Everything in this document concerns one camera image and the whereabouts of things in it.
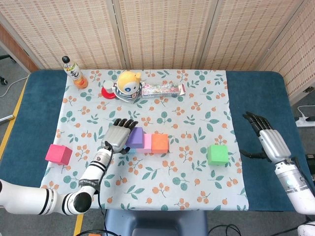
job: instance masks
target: bottle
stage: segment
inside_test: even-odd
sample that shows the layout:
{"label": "bottle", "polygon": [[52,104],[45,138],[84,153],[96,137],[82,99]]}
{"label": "bottle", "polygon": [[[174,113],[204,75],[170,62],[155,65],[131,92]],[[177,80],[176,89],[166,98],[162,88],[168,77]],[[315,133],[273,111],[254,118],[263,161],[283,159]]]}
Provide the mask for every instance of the bottle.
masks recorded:
{"label": "bottle", "polygon": [[88,86],[89,82],[83,76],[78,64],[70,63],[70,58],[68,56],[64,56],[62,60],[64,62],[63,69],[67,73],[67,75],[73,79],[74,84],[79,89],[85,89]]}

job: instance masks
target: power strip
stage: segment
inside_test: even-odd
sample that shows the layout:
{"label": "power strip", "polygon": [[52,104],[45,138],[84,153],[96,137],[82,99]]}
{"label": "power strip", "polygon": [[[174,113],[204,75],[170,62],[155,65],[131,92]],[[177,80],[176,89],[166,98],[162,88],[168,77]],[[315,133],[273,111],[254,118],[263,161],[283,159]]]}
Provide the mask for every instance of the power strip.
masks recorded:
{"label": "power strip", "polygon": [[315,127],[315,121],[306,121],[308,117],[300,117],[296,122],[298,128],[301,127]]}

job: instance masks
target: black cable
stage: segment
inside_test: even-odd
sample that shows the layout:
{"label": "black cable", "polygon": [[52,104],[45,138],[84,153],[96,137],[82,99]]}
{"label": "black cable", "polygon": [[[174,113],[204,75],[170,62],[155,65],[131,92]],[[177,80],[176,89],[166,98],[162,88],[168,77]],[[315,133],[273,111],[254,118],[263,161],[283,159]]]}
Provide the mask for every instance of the black cable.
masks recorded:
{"label": "black cable", "polygon": [[228,230],[229,228],[231,228],[231,229],[233,229],[235,232],[237,232],[239,236],[242,236],[242,234],[241,234],[239,228],[238,228],[236,225],[233,225],[233,224],[214,226],[211,230],[209,230],[208,235],[211,233],[212,230],[214,230],[214,229],[216,229],[216,228],[218,228],[218,227],[226,227],[226,228],[225,228],[225,235],[226,235],[226,236],[228,236],[228,235],[227,235],[227,230]]}
{"label": "black cable", "polygon": [[105,215],[104,215],[104,229],[107,230],[106,228],[106,214],[107,214],[107,209],[105,209]]}
{"label": "black cable", "polygon": [[[307,224],[307,223],[308,223],[308,221],[305,221],[305,222],[303,222],[301,225],[305,225],[305,224]],[[291,228],[291,229],[288,229],[288,230],[284,230],[284,231],[281,231],[281,232],[275,233],[275,234],[270,235],[270,236],[282,235],[282,234],[284,234],[284,233],[287,233],[287,232],[290,232],[290,231],[296,230],[298,227],[299,227],[299,225],[298,225],[298,226],[296,226],[296,227],[294,227],[294,228]]]}
{"label": "black cable", "polygon": [[85,234],[88,234],[88,233],[107,233],[107,234],[110,234],[110,235],[113,235],[113,236],[120,236],[114,232],[111,232],[111,231],[108,231],[108,230],[86,230],[84,232],[81,232],[79,234],[77,234],[76,236],[81,236],[81,235],[85,235]]}
{"label": "black cable", "polygon": [[234,231],[236,231],[238,233],[239,236],[241,236],[241,231],[239,230],[239,228],[236,226],[236,225],[233,225],[233,224],[229,224],[226,229],[225,229],[225,235],[227,236],[227,230],[231,228],[233,229]]}

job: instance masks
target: bottle label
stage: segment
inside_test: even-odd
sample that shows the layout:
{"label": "bottle label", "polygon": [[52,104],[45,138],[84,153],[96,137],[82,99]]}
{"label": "bottle label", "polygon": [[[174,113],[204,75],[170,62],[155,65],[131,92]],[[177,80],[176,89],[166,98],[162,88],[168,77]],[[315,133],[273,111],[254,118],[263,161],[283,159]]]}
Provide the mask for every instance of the bottle label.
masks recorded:
{"label": "bottle label", "polygon": [[71,68],[64,68],[64,71],[73,80],[78,80],[81,78],[81,71],[77,63],[75,63]]}

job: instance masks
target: green cube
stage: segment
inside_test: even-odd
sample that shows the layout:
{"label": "green cube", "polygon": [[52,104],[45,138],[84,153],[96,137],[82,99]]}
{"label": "green cube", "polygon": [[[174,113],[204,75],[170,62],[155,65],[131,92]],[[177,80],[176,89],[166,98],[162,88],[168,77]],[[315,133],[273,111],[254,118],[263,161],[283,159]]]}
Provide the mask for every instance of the green cube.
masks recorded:
{"label": "green cube", "polygon": [[225,165],[228,162],[227,146],[211,145],[207,156],[209,165]]}

